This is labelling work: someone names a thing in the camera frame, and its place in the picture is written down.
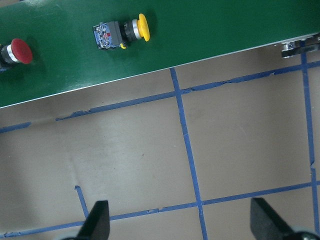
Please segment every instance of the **green surface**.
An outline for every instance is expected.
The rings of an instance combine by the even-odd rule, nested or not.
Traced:
[[[92,26],[139,13],[149,42],[97,49]],[[1,44],[34,54],[0,74],[3,107],[320,32],[320,0],[26,0],[0,8],[0,26]]]

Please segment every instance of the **green board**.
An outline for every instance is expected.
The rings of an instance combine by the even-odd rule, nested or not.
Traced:
[[[103,51],[92,27],[144,13],[150,41]],[[25,0],[0,8],[0,44],[34,59],[0,74],[0,107],[320,32],[319,0]]]

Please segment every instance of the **silver metal ring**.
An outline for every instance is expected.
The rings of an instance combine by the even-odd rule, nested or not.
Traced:
[[[135,35],[136,39],[141,39],[141,36],[139,34],[139,30],[138,30],[137,19],[132,20],[132,26],[133,26],[133,31],[134,31],[134,35]]]
[[[15,55],[12,52],[11,44],[6,47],[6,50],[8,52],[9,57],[12,59],[12,61],[16,63],[20,63],[20,61],[15,57]]]

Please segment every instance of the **gray floor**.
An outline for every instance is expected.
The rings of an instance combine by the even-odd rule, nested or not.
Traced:
[[[169,69],[0,109],[0,234],[83,221],[75,186],[89,210],[109,200],[111,216],[119,218],[111,221],[110,240],[203,239],[197,185],[210,240],[254,239],[253,195],[290,225],[314,229],[302,71],[193,89],[301,64],[300,56],[282,59],[280,47],[176,67],[187,89],[188,135]],[[309,63],[319,60],[320,52],[307,55]],[[308,77],[319,179],[320,67]],[[145,98],[155,95],[161,99]],[[140,98],[145,102],[132,101]],[[116,103],[120,108],[56,120]],[[31,124],[4,128],[23,123]],[[51,240],[78,229],[13,239]]]

